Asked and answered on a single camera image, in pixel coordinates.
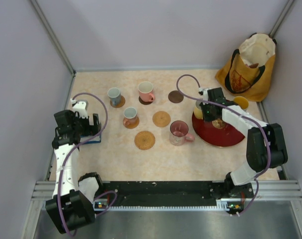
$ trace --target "red glass mug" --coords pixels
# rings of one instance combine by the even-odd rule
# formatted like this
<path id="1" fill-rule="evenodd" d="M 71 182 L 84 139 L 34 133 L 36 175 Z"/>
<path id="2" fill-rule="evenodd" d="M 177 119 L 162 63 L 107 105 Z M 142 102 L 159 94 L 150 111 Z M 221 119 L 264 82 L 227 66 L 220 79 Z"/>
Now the red glass mug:
<path id="1" fill-rule="evenodd" d="M 183 145 L 185 142 L 193 142 L 195 137 L 189 133 L 186 122 L 177 120 L 170 126 L 170 143 L 175 146 Z"/>

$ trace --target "cork coaster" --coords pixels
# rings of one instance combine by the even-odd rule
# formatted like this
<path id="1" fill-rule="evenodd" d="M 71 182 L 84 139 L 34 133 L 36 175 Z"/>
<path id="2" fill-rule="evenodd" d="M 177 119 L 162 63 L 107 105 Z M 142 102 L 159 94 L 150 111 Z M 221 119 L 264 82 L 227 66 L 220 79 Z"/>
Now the cork coaster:
<path id="1" fill-rule="evenodd" d="M 158 111 L 153 115 L 152 120 L 155 126 L 166 127 L 171 122 L 171 117 L 165 111 Z"/>
<path id="2" fill-rule="evenodd" d="M 143 104 L 143 105 L 147 106 L 147 105 L 151 104 L 153 101 L 150 101 L 150 102 L 144 102 L 144 101 L 143 101 L 143 100 L 140 98 L 140 96 L 139 96 L 139 102 L 140 102 L 141 104 Z"/>
<path id="3" fill-rule="evenodd" d="M 139 119 L 139 117 L 138 117 L 138 118 L 137 118 L 137 121 L 136 121 L 135 123 L 130 124 L 130 125 L 125 126 L 125 127 L 126 127 L 126 128 L 135 128 L 135 127 L 137 127 L 137 126 L 139 125 L 139 123 L 140 123 L 140 119 Z"/>
<path id="4" fill-rule="evenodd" d="M 155 136 L 149 131 L 141 131 L 135 137 L 135 145 L 138 149 L 147 150 L 155 144 Z"/>
<path id="5" fill-rule="evenodd" d="M 167 97 L 169 101 L 176 104 L 182 102 L 184 99 L 184 96 L 179 91 L 171 91 Z"/>
<path id="6" fill-rule="evenodd" d="M 112 105 L 112 101 L 110 101 L 110 105 L 111 105 L 113 108 L 120 108 L 120 107 L 124 106 L 125 103 L 126 103 L 126 99 L 125 99 L 123 96 L 121 96 L 121 101 L 120 101 L 120 103 L 119 103 L 117 106 L 113 106 L 113 105 Z"/>

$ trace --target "metal floor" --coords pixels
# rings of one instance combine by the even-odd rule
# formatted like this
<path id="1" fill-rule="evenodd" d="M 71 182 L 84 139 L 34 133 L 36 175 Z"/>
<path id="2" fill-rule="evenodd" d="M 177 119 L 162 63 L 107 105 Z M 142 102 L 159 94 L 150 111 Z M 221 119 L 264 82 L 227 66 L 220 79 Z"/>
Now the metal floor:
<path id="1" fill-rule="evenodd" d="M 301 239 L 290 202 L 255 202 L 241 217 L 225 212 L 108 212 L 76 239 Z M 34 239 L 68 239 L 41 211 Z"/>

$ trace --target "pink mug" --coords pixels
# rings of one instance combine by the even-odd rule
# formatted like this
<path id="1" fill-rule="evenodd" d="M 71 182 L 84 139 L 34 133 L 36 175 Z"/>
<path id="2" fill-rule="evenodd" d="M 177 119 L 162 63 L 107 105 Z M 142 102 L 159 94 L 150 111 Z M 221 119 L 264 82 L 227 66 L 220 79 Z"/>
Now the pink mug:
<path id="1" fill-rule="evenodd" d="M 123 119 L 124 126 L 134 124 L 138 119 L 138 112 L 137 112 L 137 109 L 134 107 L 126 108 L 123 114 L 125 116 Z"/>
<path id="2" fill-rule="evenodd" d="M 155 100 L 153 94 L 153 84 L 149 81 L 141 82 L 138 86 L 139 95 L 144 102 L 152 102 Z"/>
<path id="3" fill-rule="evenodd" d="M 175 146 L 183 145 L 185 142 L 193 142 L 195 137 L 189 133 L 186 122 L 177 120 L 170 126 L 170 143 Z"/>

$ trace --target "mug handle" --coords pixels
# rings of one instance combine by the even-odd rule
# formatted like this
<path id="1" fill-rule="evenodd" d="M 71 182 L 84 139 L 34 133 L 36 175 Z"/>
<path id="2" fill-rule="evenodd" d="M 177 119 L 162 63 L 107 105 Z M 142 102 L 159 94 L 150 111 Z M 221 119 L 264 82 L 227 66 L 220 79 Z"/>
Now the mug handle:
<path id="1" fill-rule="evenodd" d="M 194 137 L 194 135 L 187 133 L 185 136 L 185 140 L 188 142 L 193 142 L 193 141 L 195 141 L 195 137 Z"/>
<path id="2" fill-rule="evenodd" d="M 130 123 L 129 123 L 129 120 L 127 118 L 124 118 L 123 119 L 123 125 L 124 126 L 128 126 Z"/>
<path id="3" fill-rule="evenodd" d="M 153 102 L 155 100 L 155 96 L 152 93 L 149 93 L 149 95 L 151 96 L 151 99 L 149 100 L 149 102 Z"/>

